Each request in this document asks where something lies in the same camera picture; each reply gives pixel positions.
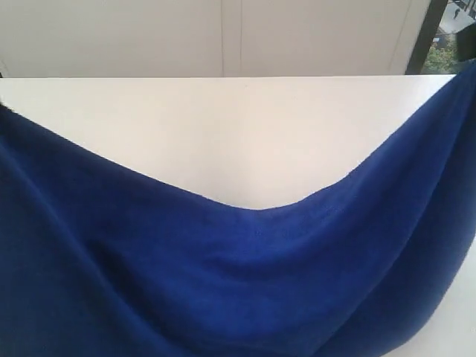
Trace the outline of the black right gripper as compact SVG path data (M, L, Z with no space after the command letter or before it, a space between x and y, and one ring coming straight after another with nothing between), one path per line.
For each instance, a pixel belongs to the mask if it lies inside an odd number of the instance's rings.
M465 62L476 57L476 24L471 24L456 33L457 60Z

